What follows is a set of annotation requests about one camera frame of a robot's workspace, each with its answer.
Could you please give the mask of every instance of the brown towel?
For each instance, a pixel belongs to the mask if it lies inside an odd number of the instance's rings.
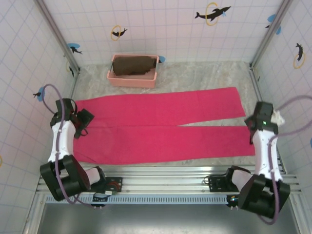
[[[116,76],[143,75],[156,67],[156,59],[149,56],[118,57],[113,61]]]

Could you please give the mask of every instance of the pink plastic tray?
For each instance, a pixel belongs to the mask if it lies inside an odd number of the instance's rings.
[[[154,88],[157,76],[157,68],[159,63],[159,56],[157,55],[125,55],[116,54],[113,56],[112,62],[118,57],[135,57],[135,56],[150,56],[156,59],[156,68],[151,69],[144,75],[133,75],[133,76],[116,76],[113,71],[113,63],[110,70],[107,73],[107,78],[113,86],[122,87],[138,87],[138,88]]]

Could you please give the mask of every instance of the marble floor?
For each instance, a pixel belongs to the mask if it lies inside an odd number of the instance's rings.
[[[239,91],[247,116],[253,113],[257,101],[249,75],[249,65],[241,61],[161,63],[159,64],[156,87],[153,89],[114,87],[106,78],[109,67],[109,65],[83,67],[76,83],[73,99],[90,99],[115,94],[167,93],[235,86]],[[243,119],[242,117],[187,125],[244,125]],[[238,156],[144,163],[131,166],[254,165],[254,162],[254,156]]]

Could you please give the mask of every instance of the pink cloth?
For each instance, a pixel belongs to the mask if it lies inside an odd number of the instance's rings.
[[[166,162],[254,155],[246,126],[177,126],[245,116],[236,88],[105,96],[77,101],[95,118],[74,140],[78,161]]]

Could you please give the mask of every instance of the white tiled wall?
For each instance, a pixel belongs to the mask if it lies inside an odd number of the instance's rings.
[[[51,114],[33,93],[46,83],[64,96],[73,78],[33,0],[0,1],[0,233],[21,233],[51,150]],[[56,95],[47,92],[54,107]]]
[[[278,107],[296,95],[312,95],[312,1],[294,1],[282,22],[280,35],[274,37],[257,67],[259,84],[265,100]],[[296,44],[303,47],[306,60],[300,69],[294,69]],[[286,125],[281,132],[288,132],[306,124],[312,118],[312,101],[304,100],[291,105],[282,116]],[[301,188],[312,209],[312,128],[290,137],[279,138],[278,148],[289,173],[296,173]]]
[[[205,19],[207,0],[45,0],[67,42],[80,45],[80,65],[108,62],[114,53],[157,54],[167,61],[251,62],[282,0],[216,0],[231,7],[215,26]],[[211,14],[211,5],[207,14]],[[127,29],[111,39],[115,25]]]

